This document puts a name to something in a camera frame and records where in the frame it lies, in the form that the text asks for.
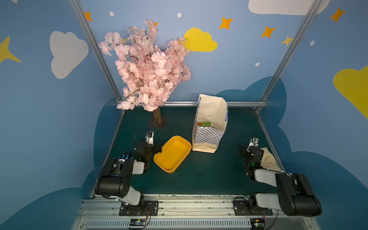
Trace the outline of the green soup condiment packet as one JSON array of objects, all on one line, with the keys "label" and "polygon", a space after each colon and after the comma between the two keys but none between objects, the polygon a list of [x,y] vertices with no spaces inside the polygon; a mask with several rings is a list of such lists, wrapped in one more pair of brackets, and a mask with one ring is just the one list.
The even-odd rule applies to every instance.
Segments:
[{"label": "green soup condiment packet", "polygon": [[197,125],[200,127],[211,127],[211,122],[198,122]]}]

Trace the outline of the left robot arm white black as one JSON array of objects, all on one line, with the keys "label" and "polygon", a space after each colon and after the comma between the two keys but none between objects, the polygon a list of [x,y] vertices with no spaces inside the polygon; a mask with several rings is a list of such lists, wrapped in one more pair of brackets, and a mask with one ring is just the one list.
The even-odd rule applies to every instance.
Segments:
[{"label": "left robot arm white black", "polygon": [[153,145],[141,140],[136,145],[136,154],[125,153],[116,159],[109,159],[97,178],[94,192],[106,199],[121,202],[120,216],[156,216],[158,201],[145,201],[144,195],[131,186],[133,175],[145,174],[150,166],[151,156],[162,151],[162,144]]}]

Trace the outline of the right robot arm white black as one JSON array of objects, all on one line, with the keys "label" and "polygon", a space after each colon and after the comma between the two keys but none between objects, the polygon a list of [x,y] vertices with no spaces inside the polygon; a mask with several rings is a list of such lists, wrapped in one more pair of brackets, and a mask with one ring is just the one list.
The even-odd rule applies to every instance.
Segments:
[{"label": "right robot arm white black", "polygon": [[246,175],[253,181],[273,186],[277,193],[251,194],[245,204],[250,215],[271,215],[273,210],[287,216],[315,217],[322,213],[322,205],[302,173],[286,173],[266,169],[261,165],[265,151],[256,145],[240,146],[241,157],[245,158]]}]

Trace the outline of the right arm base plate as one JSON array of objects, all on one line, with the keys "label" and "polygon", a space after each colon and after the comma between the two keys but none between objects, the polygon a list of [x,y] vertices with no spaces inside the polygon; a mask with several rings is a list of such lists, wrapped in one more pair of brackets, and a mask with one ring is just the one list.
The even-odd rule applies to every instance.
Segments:
[{"label": "right arm base plate", "polygon": [[250,205],[247,200],[234,200],[233,209],[236,216],[272,216],[271,209],[261,208],[258,205]]}]

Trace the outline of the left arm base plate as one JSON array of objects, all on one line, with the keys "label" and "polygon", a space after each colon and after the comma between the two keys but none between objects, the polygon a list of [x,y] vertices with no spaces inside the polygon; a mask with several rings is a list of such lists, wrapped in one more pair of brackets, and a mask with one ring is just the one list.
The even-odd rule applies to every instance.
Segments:
[{"label": "left arm base plate", "polygon": [[159,201],[141,201],[137,206],[121,204],[119,216],[157,216]]}]

